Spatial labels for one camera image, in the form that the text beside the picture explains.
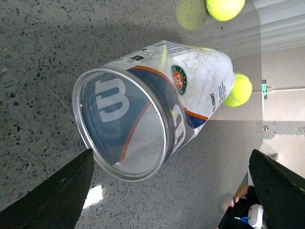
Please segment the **white wall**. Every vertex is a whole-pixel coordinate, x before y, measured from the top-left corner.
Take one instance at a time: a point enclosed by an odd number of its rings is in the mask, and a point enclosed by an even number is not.
[[[273,88],[305,86],[305,46],[262,53],[262,77]]]
[[[305,87],[305,46],[262,53],[262,78],[272,88]],[[305,121],[305,90],[283,90],[268,94],[263,119]],[[279,163],[305,177],[305,137],[276,135],[266,140],[263,153],[279,154]]]

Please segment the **exit sign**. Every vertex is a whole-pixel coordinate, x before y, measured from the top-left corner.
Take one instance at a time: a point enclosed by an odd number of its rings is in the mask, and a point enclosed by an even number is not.
[[[264,99],[267,99],[267,80],[262,81],[262,91],[263,91]]]

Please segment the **tennis ball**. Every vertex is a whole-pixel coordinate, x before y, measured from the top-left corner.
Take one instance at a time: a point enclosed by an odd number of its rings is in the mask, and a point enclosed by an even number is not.
[[[209,13],[218,21],[234,18],[244,7],[245,0],[207,0]]]
[[[186,30],[199,29],[208,16],[203,0],[180,0],[177,4],[177,21]]]
[[[247,102],[252,93],[252,84],[248,77],[243,74],[236,73],[236,81],[231,93],[225,99],[224,104],[235,107]]]

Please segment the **speckled countertop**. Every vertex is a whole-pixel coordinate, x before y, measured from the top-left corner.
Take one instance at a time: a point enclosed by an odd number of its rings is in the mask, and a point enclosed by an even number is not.
[[[203,10],[196,30],[178,23],[177,4],[0,0],[0,210],[85,149],[71,97],[75,81],[89,69],[169,40],[225,52],[235,69],[250,75],[254,88],[261,87],[260,55],[244,57],[247,43],[259,52],[260,38],[250,40],[241,32],[260,29],[251,1],[229,22],[217,22]],[[91,186],[101,185],[103,200],[83,211],[76,228],[216,228],[224,197],[238,188],[252,149],[262,143],[261,98],[254,96],[249,104],[258,110],[240,121],[229,108],[216,112],[216,119],[147,181],[122,182],[95,164]]]

